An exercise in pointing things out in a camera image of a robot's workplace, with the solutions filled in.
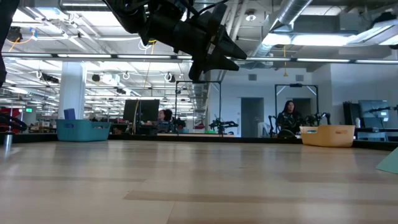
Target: blue plastic bin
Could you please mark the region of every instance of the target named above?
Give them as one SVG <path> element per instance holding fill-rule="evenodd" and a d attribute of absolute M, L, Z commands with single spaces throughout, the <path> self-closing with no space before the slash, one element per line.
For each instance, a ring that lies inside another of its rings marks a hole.
<path fill-rule="evenodd" d="M 106 141 L 110 127 L 108 122 L 58 119 L 57 136 L 59 141 Z"/>

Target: door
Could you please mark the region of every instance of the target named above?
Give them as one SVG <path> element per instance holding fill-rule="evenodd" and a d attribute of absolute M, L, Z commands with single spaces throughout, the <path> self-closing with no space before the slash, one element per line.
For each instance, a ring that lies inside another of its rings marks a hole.
<path fill-rule="evenodd" d="M 294 98 L 294 106 L 296 111 L 300 112 L 302 117 L 311 115 L 311 99 L 310 98 Z"/>
<path fill-rule="evenodd" d="M 258 137 L 258 123 L 264 122 L 264 99 L 242 98 L 241 120 L 242 138 Z"/>

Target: yellow storage bin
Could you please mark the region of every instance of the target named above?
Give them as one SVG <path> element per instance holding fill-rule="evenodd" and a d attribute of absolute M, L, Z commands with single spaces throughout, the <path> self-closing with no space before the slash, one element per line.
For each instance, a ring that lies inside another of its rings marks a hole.
<path fill-rule="evenodd" d="M 300 127 L 303 144 L 321 147 L 351 147 L 354 141 L 353 125 L 321 125 Z"/>

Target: computer monitor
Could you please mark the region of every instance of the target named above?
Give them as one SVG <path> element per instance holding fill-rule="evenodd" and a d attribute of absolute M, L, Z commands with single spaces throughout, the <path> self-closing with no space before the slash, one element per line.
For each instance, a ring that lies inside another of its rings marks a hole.
<path fill-rule="evenodd" d="M 362 118 L 382 118 L 383 121 L 388 121 L 388 110 L 371 112 L 373 109 L 388 107 L 387 100 L 359 100 L 358 103 Z"/>
<path fill-rule="evenodd" d="M 134 112 L 136 111 L 136 121 L 157 121 L 159 114 L 159 100 L 126 100 L 124 104 L 123 120 L 134 121 Z"/>

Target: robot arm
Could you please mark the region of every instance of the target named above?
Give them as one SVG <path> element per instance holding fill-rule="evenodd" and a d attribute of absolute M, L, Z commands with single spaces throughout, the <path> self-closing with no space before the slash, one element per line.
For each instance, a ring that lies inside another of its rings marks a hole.
<path fill-rule="evenodd" d="M 181 50 L 192 55 L 189 77 L 194 81 L 199 80 L 202 72 L 212 69 L 239 70 L 239 66 L 226 56 L 247 57 L 221 25 L 226 11 L 222 2 L 215 4 L 213 12 L 201 13 L 187 0 L 103 1 L 126 31 L 140 35 L 144 45 L 154 39 L 173 47 L 175 53 Z M 193 16 L 181 21 L 185 10 Z"/>

